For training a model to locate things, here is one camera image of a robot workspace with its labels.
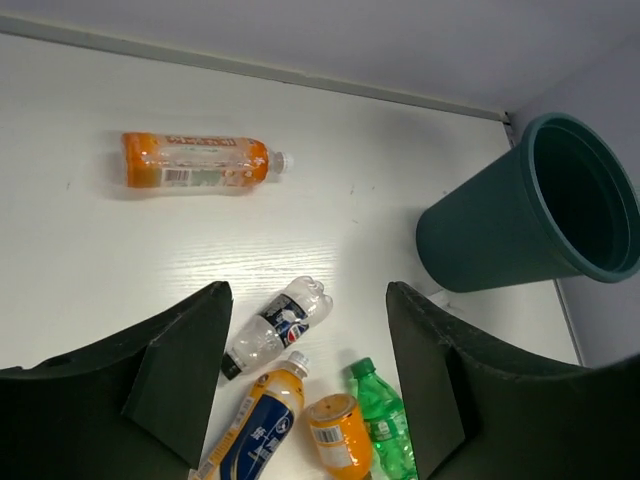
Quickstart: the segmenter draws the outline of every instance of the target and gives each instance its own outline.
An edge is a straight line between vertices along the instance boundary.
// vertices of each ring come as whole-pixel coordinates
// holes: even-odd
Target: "blue label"
[[[293,412],[265,393],[220,464],[222,480],[256,480],[293,425]]]
[[[284,293],[269,304],[260,315],[278,332],[278,336],[287,348],[309,330],[309,325],[302,323],[307,314],[291,297]]]

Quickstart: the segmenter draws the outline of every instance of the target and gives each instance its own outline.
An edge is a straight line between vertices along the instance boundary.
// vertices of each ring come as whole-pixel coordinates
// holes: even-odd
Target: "wall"
[[[631,0],[0,0],[0,12],[516,109],[638,28]]]
[[[580,118],[616,152],[636,188],[640,185],[640,36],[583,68],[513,116],[521,133],[547,111]],[[616,285],[586,278],[562,282],[578,348],[587,365],[640,352],[640,275]]]

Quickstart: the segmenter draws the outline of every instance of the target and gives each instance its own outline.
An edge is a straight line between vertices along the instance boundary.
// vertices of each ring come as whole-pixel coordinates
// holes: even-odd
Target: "green bottle cap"
[[[356,378],[364,377],[376,371],[376,367],[373,366],[373,361],[369,357],[365,357],[362,360],[358,360],[351,365],[351,373]]]

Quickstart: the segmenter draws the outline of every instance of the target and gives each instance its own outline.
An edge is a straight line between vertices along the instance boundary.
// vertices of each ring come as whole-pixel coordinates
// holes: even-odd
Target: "bottle cap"
[[[270,167],[274,173],[282,175],[293,168],[293,157],[288,153],[276,152]]]
[[[358,360],[351,365],[351,373],[356,378],[364,377],[376,371],[376,367],[373,366],[373,361],[369,357],[365,357],[362,360]]]
[[[233,358],[231,358],[228,353],[225,353],[222,356],[220,370],[229,380],[233,380],[234,378],[236,378],[242,371],[240,370],[238,364],[233,361]]]
[[[293,363],[295,366],[299,367],[306,375],[309,375],[309,358],[302,352],[294,351],[291,352],[287,362]]]

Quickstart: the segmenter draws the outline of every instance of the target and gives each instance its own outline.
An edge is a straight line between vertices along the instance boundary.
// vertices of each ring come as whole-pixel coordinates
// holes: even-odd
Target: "green bucket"
[[[551,113],[427,209],[416,243],[429,274],[454,292],[577,275],[615,283],[640,268],[640,209],[602,139]]]

